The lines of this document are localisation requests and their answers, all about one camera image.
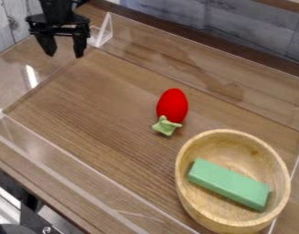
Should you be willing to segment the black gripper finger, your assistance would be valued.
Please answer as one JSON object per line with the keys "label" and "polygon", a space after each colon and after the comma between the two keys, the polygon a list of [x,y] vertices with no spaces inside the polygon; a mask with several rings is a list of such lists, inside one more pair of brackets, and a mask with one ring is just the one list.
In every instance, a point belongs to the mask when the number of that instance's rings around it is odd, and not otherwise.
{"label": "black gripper finger", "polygon": [[76,58],[82,58],[84,54],[84,50],[87,48],[87,39],[91,35],[90,34],[75,34],[72,36],[74,39],[74,51]]}
{"label": "black gripper finger", "polygon": [[43,48],[46,54],[48,56],[54,56],[56,49],[58,49],[58,45],[56,45],[56,40],[52,34],[43,34],[43,33],[38,33],[35,34],[36,37],[36,41],[40,45],[40,47]]}

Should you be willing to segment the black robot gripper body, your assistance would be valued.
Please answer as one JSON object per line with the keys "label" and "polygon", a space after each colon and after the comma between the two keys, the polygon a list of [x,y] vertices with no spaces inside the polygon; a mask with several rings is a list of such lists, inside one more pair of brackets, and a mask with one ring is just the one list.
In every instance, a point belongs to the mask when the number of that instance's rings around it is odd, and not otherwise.
{"label": "black robot gripper body", "polygon": [[91,19],[74,14],[64,23],[48,23],[43,14],[26,17],[32,35],[46,35],[58,37],[91,36]]}

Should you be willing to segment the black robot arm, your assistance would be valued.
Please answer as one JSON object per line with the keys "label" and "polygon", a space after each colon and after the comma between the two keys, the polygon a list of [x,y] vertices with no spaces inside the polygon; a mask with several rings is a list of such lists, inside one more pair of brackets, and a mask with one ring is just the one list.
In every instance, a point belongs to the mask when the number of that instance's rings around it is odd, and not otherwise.
{"label": "black robot arm", "polygon": [[87,39],[91,37],[91,19],[74,12],[78,0],[39,0],[43,13],[26,17],[30,33],[48,56],[58,50],[56,37],[71,37],[75,57],[84,55]]}

